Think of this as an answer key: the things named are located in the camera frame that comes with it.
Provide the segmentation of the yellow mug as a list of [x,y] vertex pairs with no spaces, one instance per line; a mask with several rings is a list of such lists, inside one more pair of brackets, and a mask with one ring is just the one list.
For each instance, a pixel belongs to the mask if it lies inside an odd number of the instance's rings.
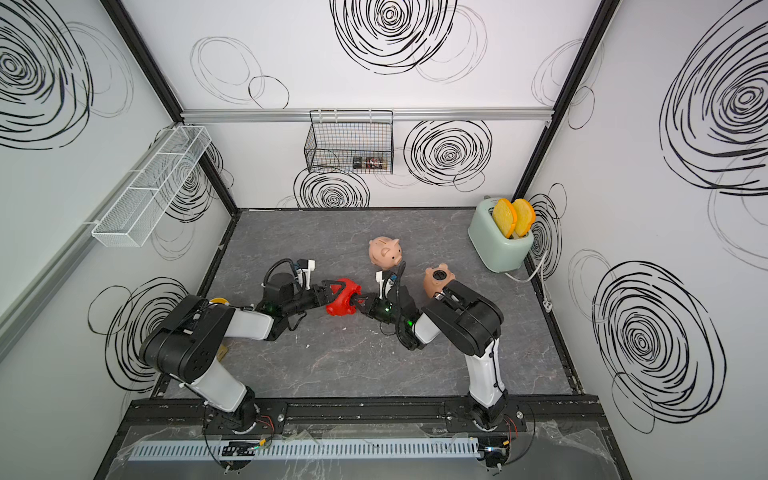
[[224,298],[214,298],[214,299],[210,299],[208,302],[209,302],[209,305],[223,305],[226,307],[232,306],[232,304]]

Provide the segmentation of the yellow toast slice right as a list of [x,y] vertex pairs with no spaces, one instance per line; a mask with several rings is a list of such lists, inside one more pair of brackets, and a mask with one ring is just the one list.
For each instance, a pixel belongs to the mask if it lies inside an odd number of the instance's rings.
[[512,207],[516,213],[517,221],[514,227],[514,236],[516,238],[523,238],[528,235],[533,224],[536,221],[536,212],[528,200],[516,199],[512,203]]

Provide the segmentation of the small items in basket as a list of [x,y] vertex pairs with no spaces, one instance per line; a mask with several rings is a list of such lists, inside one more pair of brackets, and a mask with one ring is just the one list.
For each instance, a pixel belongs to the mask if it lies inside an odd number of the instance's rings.
[[378,157],[362,157],[355,156],[353,158],[353,168],[355,170],[385,170],[387,168],[387,161]]

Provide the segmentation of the red piggy bank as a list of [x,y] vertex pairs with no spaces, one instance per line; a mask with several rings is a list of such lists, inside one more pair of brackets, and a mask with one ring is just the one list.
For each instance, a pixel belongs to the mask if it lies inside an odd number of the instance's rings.
[[362,292],[361,286],[346,278],[331,281],[329,286],[333,301],[325,306],[327,314],[331,316],[348,316],[355,314],[357,308],[353,298]]

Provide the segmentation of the orange-tan piggy bank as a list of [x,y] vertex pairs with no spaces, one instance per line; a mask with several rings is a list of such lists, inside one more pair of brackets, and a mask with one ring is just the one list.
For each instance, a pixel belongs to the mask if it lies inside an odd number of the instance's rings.
[[423,287],[429,299],[437,293],[443,291],[451,281],[455,280],[455,274],[449,269],[446,263],[441,263],[437,267],[429,267],[425,270]]

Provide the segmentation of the yellow toast slice left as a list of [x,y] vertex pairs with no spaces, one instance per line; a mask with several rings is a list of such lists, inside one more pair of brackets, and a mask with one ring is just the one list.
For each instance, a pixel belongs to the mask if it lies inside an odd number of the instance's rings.
[[491,216],[500,233],[507,239],[511,238],[518,222],[513,204],[506,198],[499,199],[491,211]]

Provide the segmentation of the mint green toaster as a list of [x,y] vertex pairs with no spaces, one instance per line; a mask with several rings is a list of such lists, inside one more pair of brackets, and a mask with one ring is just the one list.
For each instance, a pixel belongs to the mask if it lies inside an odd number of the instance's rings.
[[494,273],[506,273],[520,268],[533,243],[534,235],[507,239],[492,219],[497,198],[482,200],[473,214],[468,235],[486,268]]

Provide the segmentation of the yellow toast slice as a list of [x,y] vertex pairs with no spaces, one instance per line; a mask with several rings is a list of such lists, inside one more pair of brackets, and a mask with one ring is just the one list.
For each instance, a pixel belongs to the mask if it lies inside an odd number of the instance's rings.
[[507,239],[511,238],[518,222],[513,204],[506,198],[499,199],[491,211],[491,216],[500,233]]
[[516,199],[512,203],[512,207],[516,213],[517,221],[514,227],[514,236],[516,238],[523,238],[528,235],[533,224],[536,221],[536,212],[528,200]]

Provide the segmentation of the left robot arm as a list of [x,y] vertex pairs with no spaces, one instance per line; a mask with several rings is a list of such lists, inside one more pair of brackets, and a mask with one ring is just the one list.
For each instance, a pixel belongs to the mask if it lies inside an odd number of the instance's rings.
[[217,359],[226,338],[277,339],[289,318],[332,304],[344,291],[337,281],[311,284],[279,274],[263,285],[255,306],[236,307],[188,295],[142,342],[140,360],[180,381],[223,416],[236,434],[250,432],[260,409],[253,390],[237,380]]

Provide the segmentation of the light pink piggy bank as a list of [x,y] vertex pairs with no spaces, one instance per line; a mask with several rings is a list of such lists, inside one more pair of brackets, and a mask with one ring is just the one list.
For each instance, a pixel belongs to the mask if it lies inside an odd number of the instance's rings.
[[399,265],[403,259],[399,239],[379,236],[369,242],[368,249],[371,263],[381,270],[389,270]]

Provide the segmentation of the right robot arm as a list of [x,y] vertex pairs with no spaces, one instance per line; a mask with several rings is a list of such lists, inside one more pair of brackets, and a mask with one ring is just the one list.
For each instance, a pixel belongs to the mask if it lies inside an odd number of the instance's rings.
[[449,281],[422,308],[404,285],[395,283],[382,297],[354,294],[351,304],[365,316],[394,327],[406,349],[422,349],[442,335],[465,358],[471,399],[469,416],[483,431],[503,421],[507,389],[501,379],[499,339],[504,317],[492,301],[457,280]]

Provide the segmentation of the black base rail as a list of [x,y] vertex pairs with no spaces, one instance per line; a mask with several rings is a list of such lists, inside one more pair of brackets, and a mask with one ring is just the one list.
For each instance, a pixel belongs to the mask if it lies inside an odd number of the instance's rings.
[[255,416],[238,421],[200,399],[138,400],[128,407],[118,431],[133,426],[206,426],[215,435],[270,435],[298,425],[421,424],[450,433],[495,427],[522,433],[550,420],[607,424],[600,401],[591,395],[510,395],[503,411],[489,419],[481,417],[480,408],[467,396],[266,398],[255,404]]

